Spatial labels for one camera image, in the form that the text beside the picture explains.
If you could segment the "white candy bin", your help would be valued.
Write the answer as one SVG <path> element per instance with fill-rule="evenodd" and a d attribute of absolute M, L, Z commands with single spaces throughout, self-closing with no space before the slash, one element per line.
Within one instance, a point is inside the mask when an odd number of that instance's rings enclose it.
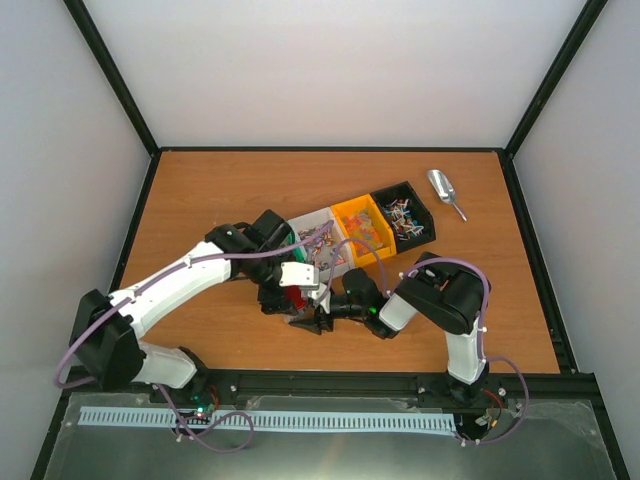
<path fill-rule="evenodd" d="M 306 244 L 301 253 L 307 263 L 318 269 L 320 280 L 323 282 L 329 279 L 333 259 L 336 259 L 333 278 L 338 278 L 355 267 L 350 245 L 345 243 L 337 249 L 338 244 L 346 236 L 342 233 L 332 210 L 326 207 L 288 221 L 295 235 L 295 241 L 302 241 L 315 235 L 329 221 L 333 222 L 332 227 L 314 242 Z"/>

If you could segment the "black candy bin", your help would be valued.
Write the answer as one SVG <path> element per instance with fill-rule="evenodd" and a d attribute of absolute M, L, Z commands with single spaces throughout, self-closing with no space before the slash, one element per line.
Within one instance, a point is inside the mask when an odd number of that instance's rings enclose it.
<path fill-rule="evenodd" d="M 433 216 L 408 181 L 376 190 L 371 197 L 391 227 L 397 253 L 436 240 Z"/>

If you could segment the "orange candy bin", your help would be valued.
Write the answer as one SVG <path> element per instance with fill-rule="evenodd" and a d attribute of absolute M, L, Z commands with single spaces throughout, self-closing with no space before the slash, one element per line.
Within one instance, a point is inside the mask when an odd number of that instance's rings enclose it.
<path fill-rule="evenodd" d="M 371 194 L 333 204 L 330 209 L 346 238 L 366 242 L 381 260 L 397 254 L 392 227 Z"/>

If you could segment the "metal scoop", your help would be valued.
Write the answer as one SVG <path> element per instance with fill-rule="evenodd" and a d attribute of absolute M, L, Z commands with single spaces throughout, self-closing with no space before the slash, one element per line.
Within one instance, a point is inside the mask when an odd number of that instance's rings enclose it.
<path fill-rule="evenodd" d="M 460 215 L 462 221 L 467 222 L 468 218 L 466 214 L 457 205 L 456 191 L 448 177 L 442 171 L 432 169 L 427 172 L 427 178 L 439 199 L 444 204 L 452 206 Z"/>

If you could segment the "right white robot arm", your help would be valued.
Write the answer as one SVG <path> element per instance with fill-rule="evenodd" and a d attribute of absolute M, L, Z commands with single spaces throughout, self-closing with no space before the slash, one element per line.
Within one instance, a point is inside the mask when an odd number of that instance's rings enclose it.
<path fill-rule="evenodd" d="M 323 303 L 289 318 L 289 325 L 320 335 L 345 319 L 391 339 L 421 315 L 444 332 L 448 351 L 445 378 L 429 388 L 459 406 L 469 407 L 479 398 L 489 373 L 482 336 L 491 291 L 482 272 L 426 252 L 388 296 L 361 268 L 343 274 L 342 285 L 342 294 L 322 289 L 327 294 Z"/>

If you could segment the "green candy bin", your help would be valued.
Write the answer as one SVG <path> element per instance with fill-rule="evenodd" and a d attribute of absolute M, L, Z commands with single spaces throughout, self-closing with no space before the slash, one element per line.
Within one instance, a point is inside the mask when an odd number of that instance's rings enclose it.
<path fill-rule="evenodd" d="M 297 244 L 299 242 L 300 242 L 300 239 L 294 233 L 291 233 L 287 237 L 286 245 L 290 246 L 290 245 L 293 245 L 293 244 Z M 293 256 L 293 259 L 296 262 L 299 262 L 299 263 L 306 263 L 307 262 L 307 251 L 306 251 L 304 246 L 298 246 L 295 249 L 292 249 L 290 251 L 290 255 Z"/>

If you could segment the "red jar lid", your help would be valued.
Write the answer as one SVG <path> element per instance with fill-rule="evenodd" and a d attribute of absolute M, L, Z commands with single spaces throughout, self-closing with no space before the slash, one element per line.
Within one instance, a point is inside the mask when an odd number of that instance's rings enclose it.
<path fill-rule="evenodd" d="M 293 300 L 297 299 L 307 299 L 307 297 L 303 294 L 302 290 L 298 286 L 287 286 L 285 288 L 286 297 L 292 304 Z"/>

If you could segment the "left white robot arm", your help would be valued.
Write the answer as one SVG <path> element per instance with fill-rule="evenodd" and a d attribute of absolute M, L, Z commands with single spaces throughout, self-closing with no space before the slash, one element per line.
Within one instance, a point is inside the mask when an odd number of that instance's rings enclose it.
<path fill-rule="evenodd" d="M 201 400 L 208 378 L 186 348 L 145 342 L 164 317 L 201 292 L 244 276 L 258 287 L 265 314 L 297 312 L 305 292 L 320 286 L 316 267 L 298 262 L 291 226 L 265 211 L 252 224 L 223 224 L 187 254 L 128 288 L 92 290 L 78 306 L 70 350 L 103 391 L 131 383 L 162 384 L 186 402 Z"/>

